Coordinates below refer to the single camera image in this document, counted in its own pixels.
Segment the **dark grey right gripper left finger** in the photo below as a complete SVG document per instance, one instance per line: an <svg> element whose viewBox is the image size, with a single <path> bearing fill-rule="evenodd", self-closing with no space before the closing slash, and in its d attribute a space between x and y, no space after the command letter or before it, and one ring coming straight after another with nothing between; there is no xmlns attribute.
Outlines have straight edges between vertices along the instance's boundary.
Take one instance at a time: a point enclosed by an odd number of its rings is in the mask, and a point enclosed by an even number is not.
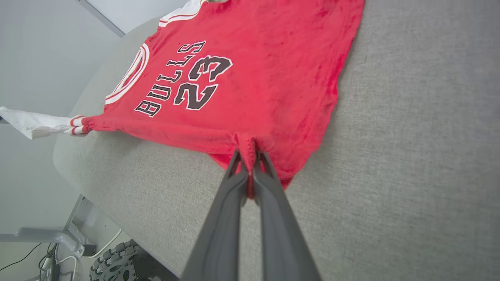
<svg viewBox="0 0 500 281"><path fill-rule="evenodd" d="M241 154L235 151L186 263L183 281L239 279L240 218L248 178Z"/></svg>

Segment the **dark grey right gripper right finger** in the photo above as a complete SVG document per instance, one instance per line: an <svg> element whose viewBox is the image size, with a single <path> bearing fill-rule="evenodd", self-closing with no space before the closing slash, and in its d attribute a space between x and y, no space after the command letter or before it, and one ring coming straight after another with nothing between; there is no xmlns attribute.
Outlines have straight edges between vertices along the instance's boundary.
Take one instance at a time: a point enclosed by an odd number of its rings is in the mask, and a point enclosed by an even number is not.
<svg viewBox="0 0 500 281"><path fill-rule="evenodd" d="M320 281L321 277L270 157L257 153L254 199L261 210L264 281Z"/></svg>

